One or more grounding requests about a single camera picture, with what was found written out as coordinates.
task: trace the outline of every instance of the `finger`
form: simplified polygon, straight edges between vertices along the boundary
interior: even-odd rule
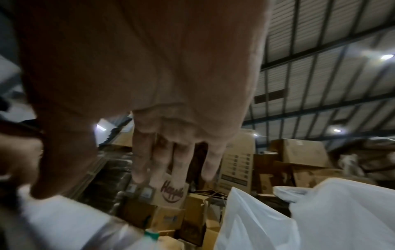
[[[76,127],[76,130],[56,128],[44,131],[39,177],[30,191],[37,199],[46,199],[74,187],[97,157],[93,125]]]
[[[174,143],[158,136],[152,152],[150,185],[158,188],[173,157]]]
[[[191,163],[195,144],[176,144],[173,153],[172,184],[178,189],[185,185],[189,164]]]
[[[207,151],[206,160],[204,161],[202,168],[202,178],[205,181],[211,181],[215,173],[219,168],[219,164],[221,163],[222,155],[225,152],[226,143],[213,145],[209,144],[209,148]]]
[[[155,140],[153,133],[141,133],[137,128],[133,133],[133,168],[132,178],[136,183],[145,181],[148,164],[151,160],[152,146]]]

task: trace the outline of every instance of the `metal roof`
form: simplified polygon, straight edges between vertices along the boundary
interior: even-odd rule
[[[287,89],[281,99],[251,103],[243,123],[257,151],[271,140],[346,141],[395,134],[394,0],[278,0],[255,96]],[[343,119],[344,130],[328,130]]]

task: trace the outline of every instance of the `printed logo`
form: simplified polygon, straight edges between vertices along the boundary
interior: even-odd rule
[[[160,192],[168,203],[176,203],[184,196],[184,188],[175,189],[170,186],[170,181],[168,180],[165,181]]]

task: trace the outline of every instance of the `roof beam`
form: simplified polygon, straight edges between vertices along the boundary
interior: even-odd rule
[[[263,122],[267,122],[267,121],[276,121],[276,120],[285,119],[285,118],[298,117],[298,116],[307,115],[307,114],[315,114],[316,112],[335,110],[338,108],[361,105],[364,103],[370,103],[370,102],[379,101],[379,100],[390,100],[393,98],[395,98],[395,92],[386,93],[386,94],[382,94],[382,95],[378,95],[378,96],[364,97],[361,99],[344,101],[342,103],[324,105],[321,107],[312,107],[312,108],[308,108],[305,110],[297,110],[297,111],[293,111],[293,112],[289,112],[289,113],[285,113],[285,114],[277,114],[277,115],[272,115],[272,116],[268,116],[268,117],[255,118],[254,121],[252,121],[252,120],[244,121],[243,126],[252,125],[253,123],[257,124],[257,123],[263,123]]]
[[[355,137],[373,137],[373,136],[386,137],[393,135],[395,135],[395,129],[354,132],[354,133],[343,134],[343,135],[319,136],[315,138],[309,138],[309,140],[326,141],[326,140],[338,140],[338,139],[347,139],[347,138],[355,138]],[[267,144],[258,144],[256,147],[265,148],[267,147]]]
[[[281,59],[278,59],[278,60],[275,60],[275,61],[272,61],[269,63],[262,64],[260,67],[260,70],[264,71],[264,70],[268,70],[268,69],[271,69],[271,68],[274,68],[277,66],[281,66],[281,65],[284,65],[289,62],[300,60],[300,59],[303,59],[303,58],[306,58],[306,57],[309,57],[309,56],[312,56],[315,54],[319,54],[319,53],[322,53],[322,52],[325,52],[325,51],[328,51],[331,49],[335,49],[335,48],[338,48],[338,47],[341,47],[341,46],[344,46],[344,45],[347,45],[347,44],[350,44],[353,42],[363,40],[363,39],[368,38],[373,35],[385,33],[387,31],[393,30],[394,28],[395,28],[395,21],[392,21],[392,22],[371,28],[369,30],[365,30],[363,32],[356,33],[354,35],[350,35],[348,37],[317,46],[315,48],[311,48],[311,49],[308,49],[308,50],[305,50],[305,51],[302,51],[299,53],[295,53],[291,56],[287,56],[287,57],[284,57],[284,58],[281,58]]]

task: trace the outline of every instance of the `fluorescent light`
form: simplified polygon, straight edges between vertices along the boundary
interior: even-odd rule
[[[391,58],[393,58],[393,57],[394,57],[393,54],[387,54],[387,55],[383,55],[383,56],[381,57],[381,59],[382,59],[382,60],[388,60],[388,59],[391,59]]]
[[[100,126],[99,124],[96,124],[96,128],[100,129],[101,131],[106,131],[106,129]]]

